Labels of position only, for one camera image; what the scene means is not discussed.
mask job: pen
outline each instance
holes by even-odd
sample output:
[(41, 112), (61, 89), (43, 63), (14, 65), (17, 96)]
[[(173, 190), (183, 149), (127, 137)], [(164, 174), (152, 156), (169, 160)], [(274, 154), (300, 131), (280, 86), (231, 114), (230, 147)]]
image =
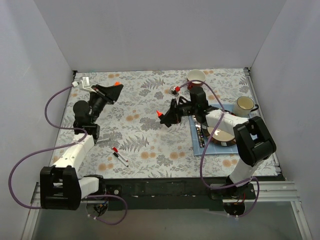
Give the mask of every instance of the pen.
[(122, 154), (120, 154), (120, 152), (118, 151), (118, 149), (116, 149), (115, 147), (112, 148), (123, 160), (125, 160), (126, 162), (128, 162), (127, 159), (124, 158), (124, 156), (122, 156)]
[(119, 158), (119, 155), (118, 155), (116, 152), (114, 152), (113, 155), (114, 155), (121, 163), (123, 163), (126, 167), (129, 167), (129, 165), (128, 165), (125, 161), (123, 161), (121, 158)]

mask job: wire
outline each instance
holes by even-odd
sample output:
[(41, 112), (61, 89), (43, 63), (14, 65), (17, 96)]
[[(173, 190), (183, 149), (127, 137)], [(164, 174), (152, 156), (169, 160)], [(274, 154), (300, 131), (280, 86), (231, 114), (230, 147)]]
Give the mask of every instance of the wire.
[(237, 204), (238, 204), (238, 202), (240, 201), (240, 198), (241, 198), (241, 196), (239, 196), (238, 200), (237, 200), (237, 201), (235, 201), (233, 204), (237, 205)]
[[(206, 86), (209, 88), (209, 90), (212, 92), (212, 94), (214, 95), (215, 99), (218, 101), (219, 105), (220, 105), (221, 108), (222, 108), (221, 117), (219, 118), (218, 122), (217, 122), (216, 125), (214, 126), (212, 133), (211, 133), (210, 136), (208, 137), (208, 139), (211, 139), (211, 138), (213, 137), (214, 133), (216, 132), (219, 124), (222, 122), (222, 119), (224, 118), (225, 108), (224, 108), (223, 104), (221, 103), (221, 101), (219, 100), (219, 98), (217, 97), (217, 95), (215, 94), (215, 92), (213, 91), (213, 89), (212, 89), (207, 83), (205, 83), (204, 81), (191, 80), (191, 81), (188, 81), (188, 82), (182, 84), (182, 85), (180, 86), (180, 88), (182, 88), (182, 87), (184, 87), (185, 85), (188, 85), (189, 83), (192, 83), (192, 82), (201, 82), (201, 83), (203, 83), (204, 85), (206, 85)], [(256, 194), (256, 198), (255, 198), (255, 200), (254, 200), (253, 205), (251, 206), (251, 208), (250, 208), (247, 212), (245, 212), (244, 214), (238, 216), (238, 217), (244, 217), (244, 216), (246, 216), (248, 213), (250, 213), (250, 212), (252, 211), (252, 209), (255, 207), (255, 205), (256, 205), (256, 203), (257, 203), (257, 201), (258, 201), (258, 197), (259, 197), (259, 193), (260, 193), (259, 181), (258, 181), (258, 179), (257, 179), (255, 176), (252, 176), (252, 177), (246, 178), (246, 179), (244, 179), (244, 180), (242, 180), (242, 181), (236, 182), (236, 183), (234, 183), (234, 184), (226, 185), (226, 186), (212, 187), (212, 186), (208, 185), (208, 184), (206, 183), (206, 181), (204, 180), (204, 176), (203, 176), (203, 165), (204, 165), (204, 159), (205, 159), (206, 151), (207, 151), (207, 148), (208, 148), (209, 144), (210, 144), (210, 141), (207, 141), (206, 144), (205, 144), (205, 146), (204, 146), (203, 153), (202, 153), (201, 159), (200, 159), (200, 179), (201, 179), (202, 183), (203, 183), (207, 188), (209, 188), (209, 189), (211, 189), (211, 190), (222, 190), (222, 189), (232, 188), (232, 187), (235, 187), (235, 186), (240, 185), (240, 184), (243, 184), (243, 185), (244, 185), (244, 184), (247, 184), (247, 183), (251, 182), (252, 180), (255, 180), (255, 181), (256, 181), (256, 184), (257, 184), (257, 194)]]
[(95, 219), (95, 220), (98, 220), (98, 221), (100, 221), (100, 222), (102, 222), (102, 223), (105, 223), (105, 224), (108, 224), (108, 225), (112, 225), (112, 226), (121, 223), (121, 222), (125, 219), (125, 217), (126, 217), (126, 215), (127, 215), (127, 213), (128, 213), (128, 204), (127, 204), (126, 200), (124, 200), (122, 197), (115, 196), (115, 195), (108, 195), (108, 194), (105, 194), (105, 195), (89, 195), (89, 196), (87, 196), (87, 198), (104, 198), (104, 197), (105, 197), (105, 198), (118, 199), (118, 200), (120, 200), (120, 201), (123, 202), (123, 205), (124, 205), (124, 214), (123, 214), (123, 216), (120, 218), (120, 220), (118, 220), (118, 221), (116, 221), (116, 222), (109, 222), (109, 221), (103, 220), (103, 219), (100, 218), (100, 217), (91, 216), (91, 214), (88, 214), (88, 216), (91, 217), (91, 218), (93, 218), (93, 219)]
[[(78, 140), (78, 142), (81, 142), (81, 141), (83, 141), (83, 140), (87, 137), (87, 135), (88, 135), (88, 133), (87, 133), (86, 130), (84, 130), (84, 129), (82, 129), (82, 128), (73, 128), (73, 127), (62, 127), (62, 126), (58, 126), (58, 125), (53, 124), (53, 123), (49, 120), (49, 118), (48, 118), (48, 106), (49, 106), (49, 103), (50, 103), (57, 95), (63, 93), (63, 92), (66, 91), (66, 90), (71, 89), (72, 87), (73, 87), (73, 85), (70, 85), (70, 86), (65, 87), (64, 89), (62, 89), (62, 90), (58, 91), (57, 93), (55, 93), (55, 94), (48, 100), (48, 102), (46, 103), (45, 108), (44, 108), (44, 116), (45, 116), (46, 121), (47, 121), (52, 127), (54, 127), (54, 128), (63, 129), (63, 130), (81, 130), (81, 131), (83, 131), (83, 132), (84, 132), (84, 136)], [(13, 177), (13, 174), (14, 174), (16, 168), (17, 168), (24, 160), (26, 160), (26, 159), (34, 156), (34, 155), (41, 154), (41, 153), (45, 153), (45, 152), (49, 152), (49, 151), (53, 151), (53, 150), (56, 150), (56, 149), (62, 149), (62, 148), (66, 148), (66, 147), (71, 147), (71, 146), (73, 146), (73, 145), (78, 144), (78, 142), (72, 142), (72, 143), (69, 143), (69, 144), (66, 144), (66, 145), (62, 145), (62, 146), (55, 146), (55, 147), (50, 147), (50, 148), (46, 148), (46, 149), (43, 149), (43, 150), (35, 151), (35, 152), (32, 152), (32, 153), (28, 154), (27, 156), (21, 158), (21, 159), (13, 166), (13, 168), (12, 168), (10, 174), (9, 174), (9, 179), (8, 179), (8, 187), (9, 187), (9, 191), (10, 191), (10, 194), (11, 194), (13, 200), (14, 200), (17, 204), (19, 204), (20, 206), (22, 206), (22, 207), (24, 207), (24, 208), (27, 208), (27, 209), (41, 209), (40, 206), (30, 206), (30, 205), (26, 205), (26, 204), (22, 203), (22, 202), (16, 197), (16, 195), (15, 195), (15, 193), (14, 193), (14, 191), (13, 191), (13, 188), (12, 188), (12, 177)]]
[(242, 202), (240, 202), (240, 204), (243, 204), (245, 202), (245, 199), (246, 199), (246, 194), (244, 193), (243, 194), (243, 200), (242, 200)]

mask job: mug handle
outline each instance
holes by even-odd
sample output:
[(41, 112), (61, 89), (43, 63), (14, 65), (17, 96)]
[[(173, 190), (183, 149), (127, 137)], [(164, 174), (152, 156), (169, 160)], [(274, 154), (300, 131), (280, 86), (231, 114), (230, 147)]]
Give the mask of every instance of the mug handle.
[(250, 111), (250, 113), (253, 112), (253, 111), (257, 111), (259, 109), (259, 105), (258, 104), (255, 104), (254, 106), (255, 107)]

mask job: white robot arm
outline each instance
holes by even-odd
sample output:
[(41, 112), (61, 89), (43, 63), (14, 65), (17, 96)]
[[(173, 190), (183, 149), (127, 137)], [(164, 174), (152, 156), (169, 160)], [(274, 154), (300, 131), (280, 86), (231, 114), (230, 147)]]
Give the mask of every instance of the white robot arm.
[(73, 106), (73, 123), (75, 145), (70, 146), (65, 153), (51, 166), (43, 167), (40, 172), (40, 202), (43, 209), (76, 210), (81, 199), (93, 193), (104, 194), (100, 175), (89, 175), (79, 179), (79, 167), (87, 153), (96, 144), (100, 126), (95, 124), (105, 105), (114, 104), (124, 86), (116, 83), (104, 87), (89, 85), (89, 78), (82, 80), (82, 89), (90, 92), (90, 99), (78, 101)]
[[(223, 112), (208, 104), (206, 93), (202, 87), (193, 87), (190, 90), (190, 101), (182, 96), (171, 100), (170, 109), (162, 114), (158, 112), (160, 123), (170, 127), (181, 122), (183, 116), (194, 115), (197, 121), (207, 127), (215, 127)], [(254, 174), (263, 160), (270, 157), (277, 149), (264, 121), (259, 117), (238, 117), (225, 112), (219, 124), (219, 129), (235, 137), (240, 161), (226, 180), (227, 185), (237, 184)], [(237, 184), (232, 191), (237, 191), (247, 182)]]

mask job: white wall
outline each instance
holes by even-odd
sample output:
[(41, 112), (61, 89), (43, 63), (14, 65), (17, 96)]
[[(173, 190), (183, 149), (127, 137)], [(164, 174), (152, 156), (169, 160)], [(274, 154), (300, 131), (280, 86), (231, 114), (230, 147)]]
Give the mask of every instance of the white wall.
[(250, 67), (286, 0), (35, 0), (73, 70)]
[(294, 180), (320, 239), (320, 1), (287, 0), (252, 78), (284, 175)]
[[(28, 210), (8, 189), (9, 172), (23, 156), (55, 144), (57, 131), (44, 118), (46, 101), (72, 81), (72, 71), (33, 0), (0, 1), (0, 239), (20, 239)], [(60, 123), (68, 94), (49, 116)], [(13, 175), (16, 195), (30, 203), (51, 152), (22, 163)]]

